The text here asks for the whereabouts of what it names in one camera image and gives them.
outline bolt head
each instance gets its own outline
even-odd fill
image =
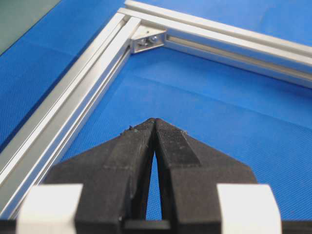
[[[155,43],[158,42],[158,36],[157,36],[157,35],[150,36],[150,37],[148,38],[148,40],[149,40],[151,43],[155,44]]]

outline metal bar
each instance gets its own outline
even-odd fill
[[[122,28],[124,25],[124,17],[125,15],[119,13],[113,16],[110,22],[77,59],[48,97],[2,151],[0,154],[0,185],[18,163],[23,153],[27,150],[28,145],[31,144],[30,142],[37,137],[38,132],[42,131],[42,126],[44,126],[44,122],[47,121],[48,113],[53,115],[53,112],[56,112],[57,101],[60,100],[61,97],[64,97],[66,92],[74,88],[74,82],[76,84],[79,83],[98,59],[99,55]]]
[[[312,76],[310,74],[273,63],[263,62],[174,37],[168,37],[165,47],[312,88]]]
[[[120,8],[119,12],[131,17],[140,18],[143,24],[161,27],[167,30],[166,47],[232,66],[237,66],[237,64],[239,64],[239,68],[306,87],[312,86],[312,57],[130,9]],[[194,45],[199,45],[201,48],[213,48],[222,51],[223,57],[222,59],[221,57],[216,59],[216,57],[209,56],[209,50],[207,53],[205,50],[201,50],[200,53],[198,53],[198,51],[195,52],[198,48]],[[228,55],[235,55],[235,59],[250,59],[253,61],[253,64],[240,60],[233,61],[234,57],[227,57]]]
[[[312,57],[312,47],[306,45],[301,45],[298,43],[271,37],[261,33],[256,33],[242,28],[233,27],[212,20],[183,14],[177,11],[172,11],[157,6],[148,5],[138,1],[126,0],[125,6],[130,10],[139,11],[152,16],[158,16],[164,19],[181,22],[198,28],[207,29],[213,32],[222,33],[228,36],[233,36],[236,38],[245,39],[248,41],[282,49],[285,51]]]
[[[128,57],[130,38],[139,24],[140,19],[130,18],[79,82],[72,82],[71,91],[65,92],[54,105],[57,109],[53,116],[33,136],[19,163],[15,164],[0,187],[1,218],[11,215],[28,188],[40,182],[47,167],[65,152],[79,126],[94,108],[93,104],[115,77],[114,73],[119,70],[117,64],[123,64]]]

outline gray surface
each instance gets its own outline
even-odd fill
[[[60,0],[0,0],[0,55]]]

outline textured blue surface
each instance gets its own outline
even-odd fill
[[[250,165],[284,219],[312,218],[311,100],[310,89],[159,48],[130,57],[63,159],[160,117]]]
[[[312,45],[310,0],[143,2]],[[63,0],[0,57],[0,142],[121,3]],[[63,159],[160,117],[250,165],[283,219],[312,219],[311,101],[312,90],[159,48],[129,59]],[[155,172],[148,219],[160,218]]]
[[[122,3],[62,0],[0,56],[0,152]]]

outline blue mat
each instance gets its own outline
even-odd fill
[[[0,57],[2,145],[122,2],[63,0]],[[309,0],[143,2],[312,45]],[[159,48],[129,59],[63,160],[160,117],[250,165],[283,219],[312,219],[311,100],[312,90]],[[161,218],[155,172],[147,219]]]
[[[159,48],[130,57],[63,160],[160,117],[250,165],[284,219],[312,218],[311,100],[310,89]],[[149,205],[160,218],[159,201]]]
[[[123,0],[62,0],[0,56],[0,152]]]

